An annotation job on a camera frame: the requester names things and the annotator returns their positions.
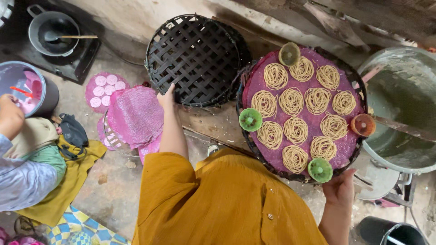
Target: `plastic bucket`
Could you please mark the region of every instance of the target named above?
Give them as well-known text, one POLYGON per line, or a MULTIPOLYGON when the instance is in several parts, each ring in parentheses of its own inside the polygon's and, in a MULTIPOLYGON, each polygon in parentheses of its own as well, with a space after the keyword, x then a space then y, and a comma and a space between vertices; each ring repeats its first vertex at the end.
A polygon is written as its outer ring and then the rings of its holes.
POLYGON ((26 114, 26 118, 30 116, 43 116, 51 113, 59 101, 59 90, 54 82, 47 80, 34 66, 21 62, 21 61, 8 61, 0 64, 0 95, 12 94, 21 100, 25 100, 26 96, 18 91, 10 89, 15 86, 22 90, 27 89, 24 87, 27 78, 24 71, 32 71, 41 80, 42 94, 41 100, 35 108, 26 114))
POLYGON ((414 226, 373 216, 364 218, 357 232, 369 245, 395 245, 388 241, 388 236, 407 245, 426 245, 424 236, 414 226))

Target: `black stove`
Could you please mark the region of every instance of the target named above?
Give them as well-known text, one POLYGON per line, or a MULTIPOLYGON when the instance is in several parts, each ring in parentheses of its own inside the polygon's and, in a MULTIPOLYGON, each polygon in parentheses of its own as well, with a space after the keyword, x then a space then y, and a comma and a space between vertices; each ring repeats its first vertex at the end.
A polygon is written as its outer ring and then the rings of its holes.
MULTIPOLYGON (((63 56, 48 56, 40 53, 29 40, 28 28, 32 17, 26 9, 29 4, 16 0, 13 16, 0 28, 0 63, 19 60, 56 74, 64 79, 83 84, 101 45, 99 39, 79 39, 73 53, 63 56)), ((54 5, 44 5, 47 11, 59 11, 54 5)), ((81 35, 94 35, 76 21, 81 35)))

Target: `blue and yellow mat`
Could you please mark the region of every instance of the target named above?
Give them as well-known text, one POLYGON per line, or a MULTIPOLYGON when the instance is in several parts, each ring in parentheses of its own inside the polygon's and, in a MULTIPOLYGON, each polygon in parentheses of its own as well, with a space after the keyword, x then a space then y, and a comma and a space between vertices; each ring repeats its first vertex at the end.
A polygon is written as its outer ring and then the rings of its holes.
POLYGON ((58 224, 52 228, 48 227, 46 232, 48 234, 49 245, 131 244, 127 239, 102 226, 71 205, 67 208, 58 224))

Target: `hand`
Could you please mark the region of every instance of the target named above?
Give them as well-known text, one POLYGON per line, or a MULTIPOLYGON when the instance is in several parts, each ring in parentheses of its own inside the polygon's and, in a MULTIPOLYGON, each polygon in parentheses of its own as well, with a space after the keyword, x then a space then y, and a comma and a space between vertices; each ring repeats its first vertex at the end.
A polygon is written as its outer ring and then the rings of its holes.
POLYGON ((326 205, 352 208, 354 200, 353 175, 356 169, 348 169, 341 175, 323 184, 326 205))
POLYGON ((171 83, 170 88, 165 95, 157 94, 157 100, 164 110, 172 109, 174 107, 174 83, 171 83))
POLYGON ((11 94, 4 94, 0 97, 0 103, 4 103, 4 102, 6 103, 12 102, 15 104, 18 102, 18 99, 11 94))

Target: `metal pot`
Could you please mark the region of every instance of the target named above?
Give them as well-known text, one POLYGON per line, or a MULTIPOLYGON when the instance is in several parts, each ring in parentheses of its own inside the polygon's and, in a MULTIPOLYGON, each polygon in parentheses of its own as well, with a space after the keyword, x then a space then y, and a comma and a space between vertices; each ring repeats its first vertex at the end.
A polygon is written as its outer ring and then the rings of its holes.
POLYGON ((44 38, 47 32, 80 35, 78 25, 71 17, 57 11, 45 11, 37 4, 30 5, 27 12, 33 17, 29 26, 29 39, 39 52, 48 56, 68 56, 74 51, 78 39, 59 38, 54 42, 48 42, 44 38), (35 13, 34 8, 38 8, 40 13, 35 13))
MULTIPOLYGON (((436 132, 436 55, 420 48, 387 48, 373 54, 358 72, 385 67, 368 81, 374 114, 436 132)), ((377 124, 363 147, 378 165, 409 174, 436 170, 436 143, 377 124)))

